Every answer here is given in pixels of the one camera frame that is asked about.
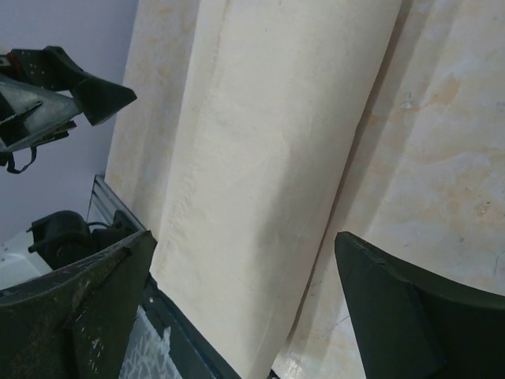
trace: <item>gray wall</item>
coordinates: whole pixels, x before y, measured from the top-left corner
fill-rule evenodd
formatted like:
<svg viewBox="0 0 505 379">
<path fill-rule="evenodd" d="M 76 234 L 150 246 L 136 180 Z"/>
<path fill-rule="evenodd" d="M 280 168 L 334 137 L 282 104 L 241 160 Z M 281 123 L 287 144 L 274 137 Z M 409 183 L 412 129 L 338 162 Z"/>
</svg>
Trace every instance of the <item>gray wall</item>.
<svg viewBox="0 0 505 379">
<path fill-rule="evenodd" d="M 0 48 L 62 46 L 83 69 L 122 82 L 138 0 L 1 0 Z M 95 174 L 103 173 L 114 120 L 77 128 L 64 140 L 39 148 L 20 175 L 0 167 L 0 242 L 39 217 L 62 209 L 85 215 Z M 19 152 L 17 164 L 29 161 Z"/>
</svg>

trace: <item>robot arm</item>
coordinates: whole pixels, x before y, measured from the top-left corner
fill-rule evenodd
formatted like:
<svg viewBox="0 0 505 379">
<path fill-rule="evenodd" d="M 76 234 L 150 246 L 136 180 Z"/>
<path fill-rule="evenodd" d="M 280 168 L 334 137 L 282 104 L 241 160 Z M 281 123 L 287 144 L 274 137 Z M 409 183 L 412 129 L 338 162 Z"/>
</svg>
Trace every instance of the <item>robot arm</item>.
<svg viewBox="0 0 505 379">
<path fill-rule="evenodd" d="M 37 146 L 69 135 L 76 115 L 98 125 L 136 98 L 131 89 L 83 71 L 61 47 L 0 55 L 0 166 L 20 174 L 36 159 Z M 18 170 L 13 154 L 25 148 L 32 161 Z"/>
</svg>

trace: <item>black wire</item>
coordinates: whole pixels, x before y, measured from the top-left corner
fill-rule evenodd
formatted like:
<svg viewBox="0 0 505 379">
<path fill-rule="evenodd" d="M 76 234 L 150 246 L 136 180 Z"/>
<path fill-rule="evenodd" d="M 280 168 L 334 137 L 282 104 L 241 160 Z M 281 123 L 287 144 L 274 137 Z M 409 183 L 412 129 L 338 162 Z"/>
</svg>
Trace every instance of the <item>black wire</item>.
<svg viewBox="0 0 505 379">
<path fill-rule="evenodd" d="M 95 221 L 94 223 L 88 223 L 89 227 L 100 226 L 100 227 L 110 227 L 106 223 L 102 223 L 101 221 Z"/>
</svg>

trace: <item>wall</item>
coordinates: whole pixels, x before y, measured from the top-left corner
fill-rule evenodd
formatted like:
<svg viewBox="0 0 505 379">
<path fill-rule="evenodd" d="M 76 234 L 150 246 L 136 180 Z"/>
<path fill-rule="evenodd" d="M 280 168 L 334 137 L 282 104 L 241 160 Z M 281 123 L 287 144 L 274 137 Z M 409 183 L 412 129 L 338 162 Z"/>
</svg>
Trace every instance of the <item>wall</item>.
<svg viewBox="0 0 505 379">
<path fill-rule="evenodd" d="M 62 46 L 83 69 L 122 82 L 138 0 L 3 0 L 0 48 Z M 39 149 L 36 162 L 21 175 L 0 168 L 0 241 L 39 217 L 62 209 L 85 215 L 95 174 L 103 173 L 114 119 L 91 127 L 80 116 L 61 141 Z M 21 165 L 29 160 L 16 154 Z"/>
</svg>

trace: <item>black cable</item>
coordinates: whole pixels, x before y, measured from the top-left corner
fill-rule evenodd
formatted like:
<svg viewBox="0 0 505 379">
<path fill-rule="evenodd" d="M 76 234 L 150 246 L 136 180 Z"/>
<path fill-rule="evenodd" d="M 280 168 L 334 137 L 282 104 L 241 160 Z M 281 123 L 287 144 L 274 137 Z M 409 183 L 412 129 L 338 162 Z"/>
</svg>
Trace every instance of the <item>black cable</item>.
<svg viewBox="0 0 505 379">
<path fill-rule="evenodd" d="M 107 225 L 106 223 L 103 223 L 101 221 L 95 221 L 93 223 L 88 223 L 89 227 L 94 227 L 94 226 L 100 226 L 100 227 L 110 227 L 110 225 Z"/>
</svg>

